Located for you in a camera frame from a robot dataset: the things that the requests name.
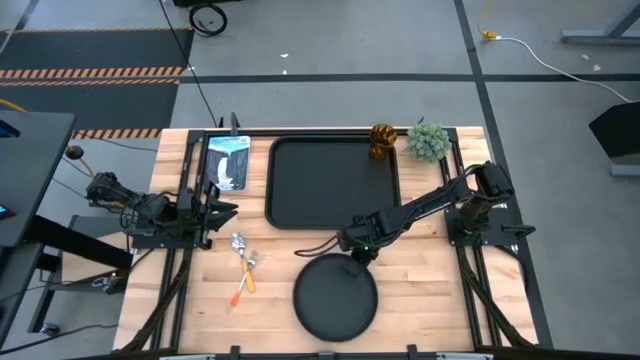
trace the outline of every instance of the black desk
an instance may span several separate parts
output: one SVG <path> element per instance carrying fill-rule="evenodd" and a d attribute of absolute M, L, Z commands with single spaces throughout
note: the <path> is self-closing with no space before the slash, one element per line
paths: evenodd
<path fill-rule="evenodd" d="M 0 138 L 0 203 L 17 213 L 0 220 L 0 298 L 20 293 L 0 304 L 1 347 L 35 269 L 54 273 L 59 268 L 59 257 L 43 254 L 45 245 L 125 270 L 132 255 L 36 215 L 71 136 L 74 116 L 0 111 L 0 119 L 21 131 L 18 138 Z M 53 290 L 46 288 L 43 297 L 32 322 L 35 328 L 41 326 Z"/>

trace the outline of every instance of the gray floor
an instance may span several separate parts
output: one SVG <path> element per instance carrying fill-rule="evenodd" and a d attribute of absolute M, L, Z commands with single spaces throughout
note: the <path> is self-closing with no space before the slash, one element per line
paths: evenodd
<path fill-rule="evenodd" d="M 0 28 L 15 26 L 27 2 L 3 1 Z M 638 73 L 640 48 L 558 42 L 562 29 L 606 26 L 630 2 L 496 0 L 485 28 L 529 42 L 541 58 L 573 73 Z M 482 3 L 464 1 L 472 28 Z M 227 31 L 194 41 L 191 59 L 201 76 L 471 72 L 449 0 L 244 0 L 221 6 L 229 16 Z M 175 26 L 187 24 L 184 9 L 167 7 Z M 33 29 L 157 26 L 165 20 L 155 0 L 40 0 L 27 23 Z M 549 73 L 517 44 L 482 44 L 474 37 L 487 74 Z M 640 99 L 638 83 L 609 85 Z M 410 125 L 421 116 L 451 126 L 485 125 L 473 83 L 206 84 L 203 90 L 217 116 L 234 111 L 244 126 Z M 587 128 L 620 101 L 577 83 L 491 83 L 488 91 L 523 218 L 538 229 L 530 246 L 555 346 L 640 354 L 640 180 L 612 179 Z M 210 124 L 195 85 L 181 85 L 171 126 Z M 157 140 L 126 143 L 157 146 Z M 81 145 L 97 170 L 115 171 L 133 189 L 148 186 L 153 154 L 94 140 Z M 64 163 L 56 178 L 79 191 L 88 182 Z M 73 214 L 102 214 L 57 184 L 40 213 L 63 224 Z M 6 347 L 40 338 L 24 333 L 35 293 L 27 296 Z M 48 320 L 64 329 L 112 324 L 121 301 L 57 295 Z M 103 354 L 113 334 L 92 330 L 7 358 Z"/>

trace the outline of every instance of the yellow cable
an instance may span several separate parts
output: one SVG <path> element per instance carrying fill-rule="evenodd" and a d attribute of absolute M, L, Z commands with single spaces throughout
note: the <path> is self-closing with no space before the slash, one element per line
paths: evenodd
<path fill-rule="evenodd" d="M 10 101 L 4 100 L 4 99 L 0 99 L 0 104 L 4 105 L 4 106 L 6 106 L 6 107 L 9 107 L 9 108 L 11 108 L 11 109 L 13 109 L 13 110 L 15 110 L 15 111 L 19 111 L 19 112 L 27 112 L 27 110 L 25 110 L 25 109 L 21 108 L 20 106 L 18 106 L 18 105 L 16 105 L 16 104 L 12 103 L 12 102 L 10 102 Z M 82 159 L 78 159 L 78 160 L 80 160 L 80 162 L 82 163 L 82 165 L 84 165 L 84 167 L 87 169 L 87 171 L 89 172 L 89 175 L 91 175 L 91 178 L 92 178 L 92 179 L 93 179 L 94 177 L 96 177 L 96 174 L 93 172 L 93 170 L 91 169 L 91 167 L 89 166 L 89 164 L 87 164 L 87 163 L 86 163 L 84 160 L 82 160 Z"/>
<path fill-rule="evenodd" d="M 478 17 L 478 32 L 485 40 L 495 39 L 498 34 L 493 31 L 482 30 L 482 23 L 484 23 L 484 19 L 487 17 L 487 13 L 489 12 L 489 8 L 493 5 L 493 0 L 486 0 L 484 2 L 484 6 L 482 7 L 482 12 L 480 13 L 480 17 Z"/>

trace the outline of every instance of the green succulent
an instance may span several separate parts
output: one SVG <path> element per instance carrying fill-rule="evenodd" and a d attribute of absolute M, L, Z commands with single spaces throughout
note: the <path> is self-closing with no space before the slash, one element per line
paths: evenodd
<path fill-rule="evenodd" d="M 407 134 L 409 155 L 414 159 L 436 162 L 447 156 L 451 149 L 449 134 L 438 124 L 419 122 Z"/>

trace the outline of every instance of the orange and black striped mat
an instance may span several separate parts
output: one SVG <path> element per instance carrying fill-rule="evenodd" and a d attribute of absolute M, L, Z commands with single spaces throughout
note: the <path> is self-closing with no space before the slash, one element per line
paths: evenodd
<path fill-rule="evenodd" d="M 176 35 L 189 54 L 193 30 Z M 179 75 L 185 68 L 168 28 L 19 30 L 0 55 L 0 79 Z"/>
<path fill-rule="evenodd" d="M 177 91 L 177 80 L 153 78 L 0 82 L 0 98 L 28 111 L 75 114 L 77 139 L 157 137 Z"/>

